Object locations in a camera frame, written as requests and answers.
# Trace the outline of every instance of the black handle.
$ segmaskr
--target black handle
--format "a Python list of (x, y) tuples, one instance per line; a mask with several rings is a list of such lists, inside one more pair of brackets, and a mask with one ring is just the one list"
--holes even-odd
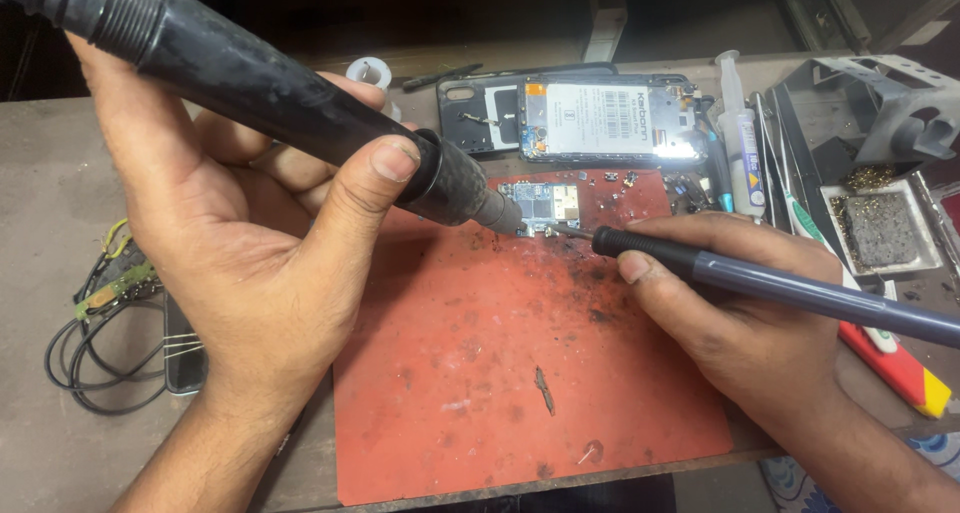
[(602, 225), (593, 233), (593, 251), (615, 259), (627, 251), (641, 251), (657, 259), (681, 279), (693, 278), (693, 266), (702, 252), (682, 243), (640, 235)]

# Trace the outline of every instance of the solder wire spool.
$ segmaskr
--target solder wire spool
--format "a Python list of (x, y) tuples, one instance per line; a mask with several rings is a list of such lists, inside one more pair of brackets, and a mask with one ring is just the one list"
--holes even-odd
[(383, 91), (387, 99), (383, 105), (383, 114), (397, 123), (401, 122), (401, 108), (390, 100), (390, 81), (394, 78), (394, 73), (383, 59), (361, 57), (346, 68), (346, 77), (354, 82), (376, 86)]

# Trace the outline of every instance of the right hand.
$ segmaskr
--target right hand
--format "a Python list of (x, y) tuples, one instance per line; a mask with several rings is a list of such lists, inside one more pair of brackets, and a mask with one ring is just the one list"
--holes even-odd
[[(840, 261), (820, 242), (735, 213), (644, 219), (628, 224), (627, 231), (815, 281), (840, 285), (843, 280)], [(729, 292), (712, 304), (636, 250), (620, 254), (618, 263), (643, 311), (677, 340), (714, 387), (760, 425), (803, 420), (811, 408), (841, 393), (834, 379), (833, 318)]]

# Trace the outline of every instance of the left hand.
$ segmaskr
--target left hand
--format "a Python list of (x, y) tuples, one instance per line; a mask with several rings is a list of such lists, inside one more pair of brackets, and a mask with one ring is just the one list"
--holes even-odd
[[(354, 327), (380, 223), (419, 150), (383, 136), (338, 170), (270, 149), (270, 137), (215, 113), (190, 121), (180, 99), (69, 37), (133, 236), (206, 347), (204, 398), (238, 412), (300, 410)], [(323, 77), (383, 107), (376, 87)]]

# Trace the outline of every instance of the wooden workbench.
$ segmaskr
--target wooden workbench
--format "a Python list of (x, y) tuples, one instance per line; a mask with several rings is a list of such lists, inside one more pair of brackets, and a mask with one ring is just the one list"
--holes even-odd
[[(808, 57), (744, 57), (738, 66), (745, 92), (768, 89)], [(719, 93), (718, 69), (705, 59), (621, 65), (620, 70), (685, 74), (705, 93)], [(393, 100), (402, 107), (405, 120), (438, 129), (432, 87), (409, 95), (397, 93)], [(540, 168), (525, 164), (513, 153), (500, 155), (485, 166), (491, 176), (520, 175)], [(547, 171), (556, 169), (550, 166)], [(0, 328), (0, 382), (4, 385), (0, 389), (0, 456), (4, 459), (0, 509), (6, 512), (105, 510), (190, 402), (189, 396), (164, 394), (133, 414), (98, 417), (78, 408), (43, 373), (43, 351), (50, 337), (71, 318), (71, 294), (99, 253), (100, 238), (124, 216), (122, 188), (90, 99), (0, 103), (0, 303), (6, 309)], [(954, 294), (941, 287), (948, 280), (943, 271), (928, 273), (902, 290), (920, 295), (915, 305), (958, 313)], [(116, 322), (113, 329), (104, 331), (102, 354), (106, 358), (138, 360), (162, 335), (162, 319), (156, 311), (128, 311)], [(921, 363), (960, 390), (960, 350), (903, 341)], [(840, 348), (837, 373), (850, 396), (901, 436), (960, 431), (960, 414), (947, 414), (940, 421), (920, 416), (845, 346)], [(108, 399), (123, 404), (145, 394), (139, 388), (106, 393)], [(694, 470), (781, 453), (735, 405), (726, 408), (734, 444), (729, 454), (351, 510), (395, 511)], [(339, 507), (335, 447), (328, 377), (308, 404), (298, 433), (267, 470), (250, 510)]]

